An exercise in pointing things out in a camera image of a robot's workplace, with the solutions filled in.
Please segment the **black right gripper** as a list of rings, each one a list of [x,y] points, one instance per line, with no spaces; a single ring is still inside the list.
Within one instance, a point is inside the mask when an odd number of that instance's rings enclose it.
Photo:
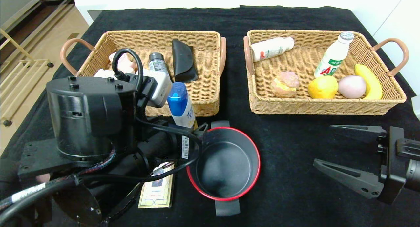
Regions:
[[[380,126],[333,124],[329,128],[338,135],[361,142],[376,141],[387,135]],[[378,197],[381,202],[393,204],[404,188],[420,191],[420,143],[405,138],[404,129],[400,127],[390,127],[387,138],[389,142],[384,146],[387,155],[380,178],[370,172],[319,159],[313,161],[313,166],[367,199]]]

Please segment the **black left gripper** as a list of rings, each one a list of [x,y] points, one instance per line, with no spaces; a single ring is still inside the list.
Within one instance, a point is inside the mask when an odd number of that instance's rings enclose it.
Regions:
[[[208,130],[203,123],[193,130],[193,135],[202,139]],[[192,139],[185,130],[147,130],[138,142],[138,165],[140,167],[159,167],[183,163],[192,157]]]

